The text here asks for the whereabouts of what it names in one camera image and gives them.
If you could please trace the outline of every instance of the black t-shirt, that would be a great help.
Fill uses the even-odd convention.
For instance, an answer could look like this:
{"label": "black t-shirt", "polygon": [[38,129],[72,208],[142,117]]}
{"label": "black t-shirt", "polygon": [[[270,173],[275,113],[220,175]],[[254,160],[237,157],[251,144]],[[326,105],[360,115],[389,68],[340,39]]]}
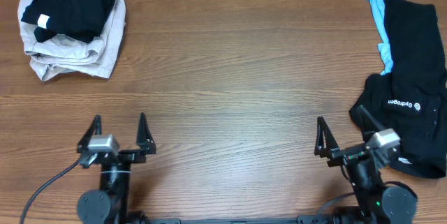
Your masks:
{"label": "black t-shirt", "polygon": [[33,0],[22,22],[39,25],[34,31],[39,43],[57,33],[90,43],[101,35],[114,4],[115,0]]}
{"label": "black t-shirt", "polygon": [[371,112],[401,137],[399,155],[390,166],[425,178],[446,176],[447,95],[444,49],[433,5],[384,0],[385,29],[394,66],[386,75],[372,74],[349,111]]}

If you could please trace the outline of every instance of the clothing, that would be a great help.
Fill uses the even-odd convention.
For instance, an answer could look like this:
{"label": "clothing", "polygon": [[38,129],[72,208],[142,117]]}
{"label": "clothing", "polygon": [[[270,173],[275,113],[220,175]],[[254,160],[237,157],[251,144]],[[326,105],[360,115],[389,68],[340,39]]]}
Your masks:
{"label": "clothing", "polygon": [[359,105],[401,137],[391,161],[396,170],[418,177],[446,176],[447,71],[444,48],[433,5],[384,0],[385,30],[394,67],[386,75],[370,75]]}
{"label": "clothing", "polygon": [[38,25],[36,40],[43,43],[64,34],[90,43],[100,36],[115,0],[33,0],[22,22]]}
{"label": "clothing", "polygon": [[110,77],[123,37],[126,16],[124,0],[115,0],[101,35],[88,44],[63,34],[39,43],[34,35],[37,26],[21,21],[25,8],[32,1],[20,0],[17,14],[24,52],[31,56],[30,65],[42,81],[70,70]]}
{"label": "clothing", "polygon": [[382,71],[381,75],[390,73],[393,68],[393,58],[391,57],[390,43],[388,41],[388,35],[385,31],[385,26],[383,24],[385,16],[385,4],[383,0],[369,0],[371,3],[372,17],[376,22],[377,30],[379,31],[380,37],[383,43],[377,45],[382,61],[385,64],[385,70]]}

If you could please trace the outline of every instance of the black folded cloth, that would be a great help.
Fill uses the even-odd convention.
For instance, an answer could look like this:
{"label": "black folded cloth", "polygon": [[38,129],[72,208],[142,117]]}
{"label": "black folded cloth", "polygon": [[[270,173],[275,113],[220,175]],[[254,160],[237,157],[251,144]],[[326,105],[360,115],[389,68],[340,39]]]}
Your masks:
{"label": "black folded cloth", "polygon": [[65,34],[85,43],[100,36],[115,0],[33,0],[22,22],[38,25],[39,43],[56,34]]}
{"label": "black folded cloth", "polygon": [[401,149],[390,166],[425,178],[446,176],[447,93],[441,35],[433,5],[384,0],[384,25],[394,66],[386,75],[370,75],[365,90],[349,111],[371,112],[401,137]]}

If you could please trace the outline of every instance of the blue cloth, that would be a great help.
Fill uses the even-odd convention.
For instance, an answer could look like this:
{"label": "blue cloth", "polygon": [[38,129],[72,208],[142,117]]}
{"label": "blue cloth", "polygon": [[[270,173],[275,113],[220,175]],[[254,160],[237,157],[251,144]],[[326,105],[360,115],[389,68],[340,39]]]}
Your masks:
{"label": "blue cloth", "polygon": [[393,69],[393,58],[391,57],[390,41],[386,35],[385,25],[383,24],[383,19],[385,17],[385,3],[383,0],[369,0],[371,3],[372,17],[376,22],[377,30],[379,31],[380,37],[383,43],[377,45],[380,56],[383,63],[385,64],[385,70],[380,73],[380,75],[385,75],[390,73]]}

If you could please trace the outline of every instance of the wooden tabletop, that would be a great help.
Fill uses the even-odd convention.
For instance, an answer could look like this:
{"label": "wooden tabletop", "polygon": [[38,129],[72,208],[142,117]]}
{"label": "wooden tabletop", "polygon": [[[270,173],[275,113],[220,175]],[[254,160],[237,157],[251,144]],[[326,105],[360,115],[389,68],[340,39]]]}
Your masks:
{"label": "wooden tabletop", "polygon": [[[436,6],[447,45],[447,0],[410,1]],[[133,166],[131,208],[152,218],[294,217],[352,190],[313,152],[317,116],[341,147],[362,142],[348,110],[383,70],[368,1],[125,2],[109,80],[42,83],[23,53],[19,0],[0,0],[0,223],[17,223],[32,193],[78,158],[95,114],[126,149],[146,113],[157,154]],[[447,219],[445,179],[382,175],[417,192],[415,223]],[[98,180],[99,167],[75,168],[38,196],[26,223],[80,223],[77,201]]]}

